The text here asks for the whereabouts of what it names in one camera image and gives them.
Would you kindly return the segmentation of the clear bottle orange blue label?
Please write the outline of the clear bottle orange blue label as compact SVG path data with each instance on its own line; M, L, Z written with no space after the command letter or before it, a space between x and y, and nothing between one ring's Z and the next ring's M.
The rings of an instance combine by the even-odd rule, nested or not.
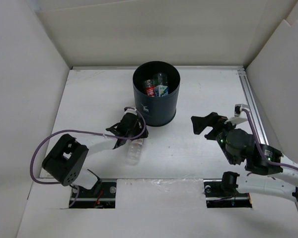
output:
M136 165L141 158L144 139L132 140L127 152L127 162L130 165Z

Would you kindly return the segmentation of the clear bottle green blue label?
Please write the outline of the clear bottle green blue label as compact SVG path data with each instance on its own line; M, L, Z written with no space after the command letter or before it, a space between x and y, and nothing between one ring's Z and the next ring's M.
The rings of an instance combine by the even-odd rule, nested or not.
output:
M153 76L154 96L164 97L169 93L167 75L164 73L157 73Z

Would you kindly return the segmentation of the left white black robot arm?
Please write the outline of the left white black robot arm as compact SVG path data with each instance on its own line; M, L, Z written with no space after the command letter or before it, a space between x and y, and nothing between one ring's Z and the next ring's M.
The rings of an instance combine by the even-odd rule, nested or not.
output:
M78 186L89 196L97 196L102 187L102 179L90 170L83 169L87 156L102 151L115 150L127 140L146 138L146 122L136 112L126 111L120 122L106 129L108 134L75 138L63 134L42 162L42 168L62 186Z

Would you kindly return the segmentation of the clear bottle red label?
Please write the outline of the clear bottle red label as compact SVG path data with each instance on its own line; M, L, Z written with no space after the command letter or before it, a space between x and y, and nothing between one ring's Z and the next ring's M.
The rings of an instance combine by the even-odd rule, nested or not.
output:
M154 97L154 82L152 79L143 81L144 92L149 97Z

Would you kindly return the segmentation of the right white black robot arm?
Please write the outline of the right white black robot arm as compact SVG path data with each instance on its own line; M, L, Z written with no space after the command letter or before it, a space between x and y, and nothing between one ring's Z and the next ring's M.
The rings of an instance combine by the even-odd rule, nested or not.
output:
M260 193L282 197L298 203L298 166L282 163L281 151L265 144L258 138L236 128L226 117L210 113L205 117L192 116L193 132L202 133L206 127L212 130L205 135L207 140L216 141L231 165L245 162L245 170L254 175L267 176L274 181L249 180L235 172L225 172L220 182L223 194Z

